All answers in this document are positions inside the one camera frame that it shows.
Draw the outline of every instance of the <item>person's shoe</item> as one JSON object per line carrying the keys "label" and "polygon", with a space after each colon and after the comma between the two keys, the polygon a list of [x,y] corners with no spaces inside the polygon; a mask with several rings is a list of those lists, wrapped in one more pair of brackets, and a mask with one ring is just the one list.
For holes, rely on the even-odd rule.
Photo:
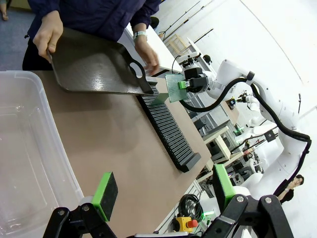
{"label": "person's shoe", "polygon": [[3,19],[4,21],[8,21],[8,20],[9,20],[9,17],[7,16],[6,13],[3,13],[3,14],[2,14],[2,19]]}

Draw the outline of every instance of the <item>black tray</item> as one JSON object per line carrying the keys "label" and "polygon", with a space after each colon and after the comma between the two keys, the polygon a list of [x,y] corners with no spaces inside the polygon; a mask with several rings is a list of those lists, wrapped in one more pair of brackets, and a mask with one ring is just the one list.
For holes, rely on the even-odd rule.
{"label": "black tray", "polygon": [[[151,95],[142,65],[120,43],[64,28],[52,54],[58,84],[69,92]],[[137,78],[130,66],[142,72]]]}

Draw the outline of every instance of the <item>blue floor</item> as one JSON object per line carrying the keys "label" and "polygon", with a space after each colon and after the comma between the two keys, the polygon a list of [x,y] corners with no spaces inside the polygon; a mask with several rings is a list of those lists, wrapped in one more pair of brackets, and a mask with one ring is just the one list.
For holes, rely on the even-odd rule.
{"label": "blue floor", "polygon": [[0,19],[0,71],[22,70],[28,38],[24,36],[34,14],[15,9],[8,10],[9,21]]}

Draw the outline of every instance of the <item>navy jacket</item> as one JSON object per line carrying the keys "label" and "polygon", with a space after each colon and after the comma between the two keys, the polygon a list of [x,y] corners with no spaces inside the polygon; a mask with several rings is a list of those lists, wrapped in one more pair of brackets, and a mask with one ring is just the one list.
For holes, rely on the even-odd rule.
{"label": "navy jacket", "polygon": [[150,24],[161,0],[28,0],[36,16],[28,31],[31,39],[38,32],[42,17],[58,10],[64,27],[117,41],[131,23]]}

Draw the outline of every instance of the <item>person's hand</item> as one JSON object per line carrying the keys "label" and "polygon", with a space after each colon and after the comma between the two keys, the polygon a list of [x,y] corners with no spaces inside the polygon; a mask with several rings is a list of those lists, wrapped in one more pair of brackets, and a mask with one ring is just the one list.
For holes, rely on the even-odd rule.
{"label": "person's hand", "polygon": [[49,62],[47,49],[50,53],[56,50],[56,44],[63,33],[63,23],[58,11],[52,11],[42,18],[42,25],[36,33],[33,43],[39,50],[39,55],[46,58]]}
{"label": "person's hand", "polygon": [[141,35],[135,39],[135,50],[147,64],[144,69],[147,69],[150,75],[156,74],[159,71],[158,56],[148,44],[146,36]]}

